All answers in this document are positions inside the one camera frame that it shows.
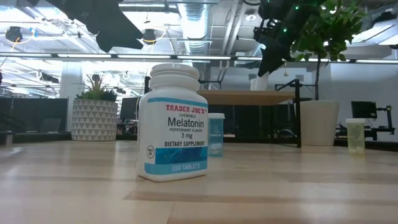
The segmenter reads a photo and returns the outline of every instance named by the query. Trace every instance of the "potted plant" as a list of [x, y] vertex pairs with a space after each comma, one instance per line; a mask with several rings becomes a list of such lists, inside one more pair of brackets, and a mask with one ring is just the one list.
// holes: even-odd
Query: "potted plant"
[[87, 76], [91, 86], [88, 91], [77, 95], [73, 101], [72, 111], [72, 139], [76, 141], [114, 141], [116, 139], [116, 125], [118, 96], [113, 90], [106, 90], [107, 85], [101, 86], [104, 77]]
[[296, 61], [310, 57], [317, 59], [315, 101], [301, 103], [302, 143], [304, 145], [332, 146], [339, 104], [335, 101], [319, 101], [319, 75], [321, 61], [345, 61], [341, 53], [347, 50], [353, 35], [360, 33], [364, 13], [355, 4], [344, 5], [342, 0], [327, 0], [319, 8], [320, 16], [311, 16], [292, 46], [300, 52]]

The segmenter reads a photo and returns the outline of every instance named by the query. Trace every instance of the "shelf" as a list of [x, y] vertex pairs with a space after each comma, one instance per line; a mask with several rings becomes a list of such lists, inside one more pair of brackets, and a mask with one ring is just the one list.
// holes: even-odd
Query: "shelf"
[[199, 90], [209, 105], [273, 106], [294, 98], [290, 91]]

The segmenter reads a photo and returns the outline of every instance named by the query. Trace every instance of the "white plastic bottle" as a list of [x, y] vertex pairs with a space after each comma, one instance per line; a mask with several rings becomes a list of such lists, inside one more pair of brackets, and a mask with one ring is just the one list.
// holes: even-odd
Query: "white plastic bottle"
[[198, 70], [167, 63], [150, 75], [152, 91], [139, 102], [137, 173], [157, 182], [205, 175], [208, 104], [197, 94]]

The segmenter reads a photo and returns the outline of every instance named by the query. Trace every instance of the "blue bottle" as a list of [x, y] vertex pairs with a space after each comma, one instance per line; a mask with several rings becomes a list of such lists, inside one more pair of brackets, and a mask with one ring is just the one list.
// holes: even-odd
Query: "blue bottle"
[[209, 156], [223, 156], [224, 119], [223, 113], [209, 113]]

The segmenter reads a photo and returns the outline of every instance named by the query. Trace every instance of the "patterned plant pot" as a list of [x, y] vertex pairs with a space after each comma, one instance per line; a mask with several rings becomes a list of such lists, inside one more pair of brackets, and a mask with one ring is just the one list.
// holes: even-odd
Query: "patterned plant pot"
[[76, 141], [114, 141], [118, 104], [103, 100], [73, 101], [72, 139]]

